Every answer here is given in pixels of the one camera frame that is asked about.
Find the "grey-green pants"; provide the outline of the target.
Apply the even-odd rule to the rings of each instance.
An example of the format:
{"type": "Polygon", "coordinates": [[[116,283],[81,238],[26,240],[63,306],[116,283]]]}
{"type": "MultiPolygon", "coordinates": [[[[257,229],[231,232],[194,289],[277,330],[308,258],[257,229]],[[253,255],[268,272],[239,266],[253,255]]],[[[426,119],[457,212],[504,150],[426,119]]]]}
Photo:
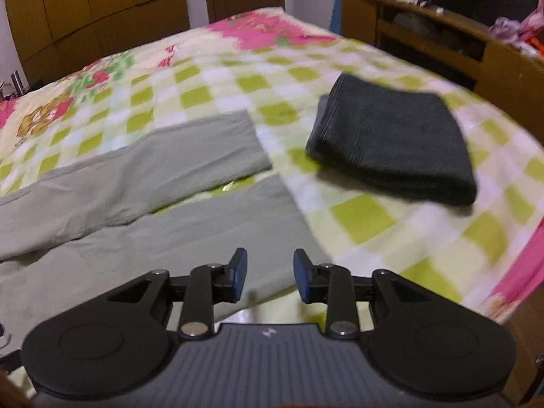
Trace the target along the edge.
{"type": "Polygon", "coordinates": [[[1,200],[1,350],[152,270],[249,256],[241,306],[293,285],[292,256],[327,255],[246,112],[158,129],[1,200]]]}

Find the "folded dark grey garment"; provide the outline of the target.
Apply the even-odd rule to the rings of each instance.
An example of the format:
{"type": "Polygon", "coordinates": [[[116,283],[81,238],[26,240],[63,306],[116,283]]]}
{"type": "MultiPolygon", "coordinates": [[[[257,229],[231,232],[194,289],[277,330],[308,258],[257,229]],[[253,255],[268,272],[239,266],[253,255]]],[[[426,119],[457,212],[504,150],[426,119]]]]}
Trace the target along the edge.
{"type": "Polygon", "coordinates": [[[467,148],[439,96],[343,73],[319,100],[305,152],[376,191],[467,207],[478,193],[467,148]]]}

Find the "checkered cartoon bed cover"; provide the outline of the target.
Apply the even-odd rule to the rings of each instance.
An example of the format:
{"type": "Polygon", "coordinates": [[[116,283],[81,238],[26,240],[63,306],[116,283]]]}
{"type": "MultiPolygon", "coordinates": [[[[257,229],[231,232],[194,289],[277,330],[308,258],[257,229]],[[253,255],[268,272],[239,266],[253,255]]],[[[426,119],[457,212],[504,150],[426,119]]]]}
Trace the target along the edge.
{"type": "Polygon", "coordinates": [[[41,170],[129,144],[161,126],[236,109],[335,260],[384,267],[506,321],[543,279],[543,151],[478,96],[351,40],[248,47],[222,26],[198,28],[103,58],[1,106],[1,189],[41,170]],[[444,206],[364,192],[304,154],[319,97],[341,72],[438,94],[459,121],[479,184],[469,217],[444,206]]]}

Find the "wooden side cabinet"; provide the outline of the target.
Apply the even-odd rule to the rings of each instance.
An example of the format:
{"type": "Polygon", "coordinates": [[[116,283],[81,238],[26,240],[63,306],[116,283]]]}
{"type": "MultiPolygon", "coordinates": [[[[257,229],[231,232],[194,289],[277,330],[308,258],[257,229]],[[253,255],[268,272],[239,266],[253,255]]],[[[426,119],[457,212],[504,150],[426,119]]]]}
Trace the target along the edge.
{"type": "Polygon", "coordinates": [[[543,140],[543,60],[469,18],[399,0],[341,0],[340,33],[465,87],[543,140]]]}

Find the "brown wooden wardrobe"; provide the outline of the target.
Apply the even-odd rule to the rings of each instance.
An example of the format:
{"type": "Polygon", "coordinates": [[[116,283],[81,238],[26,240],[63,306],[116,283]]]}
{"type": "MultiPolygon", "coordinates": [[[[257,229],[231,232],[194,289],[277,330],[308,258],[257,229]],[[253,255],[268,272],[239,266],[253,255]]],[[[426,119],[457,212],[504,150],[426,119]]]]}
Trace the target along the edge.
{"type": "Polygon", "coordinates": [[[189,28],[186,0],[5,0],[29,84],[189,28]]]}

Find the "pink clothes pile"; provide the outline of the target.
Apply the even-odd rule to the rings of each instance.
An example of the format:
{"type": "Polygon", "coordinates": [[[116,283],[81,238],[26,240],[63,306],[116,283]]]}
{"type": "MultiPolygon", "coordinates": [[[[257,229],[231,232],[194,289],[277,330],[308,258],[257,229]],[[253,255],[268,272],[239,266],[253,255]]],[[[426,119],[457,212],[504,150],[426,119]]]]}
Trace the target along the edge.
{"type": "Polygon", "coordinates": [[[543,58],[543,11],[540,9],[521,22],[504,17],[497,18],[489,28],[489,34],[529,58],[543,58]]]}

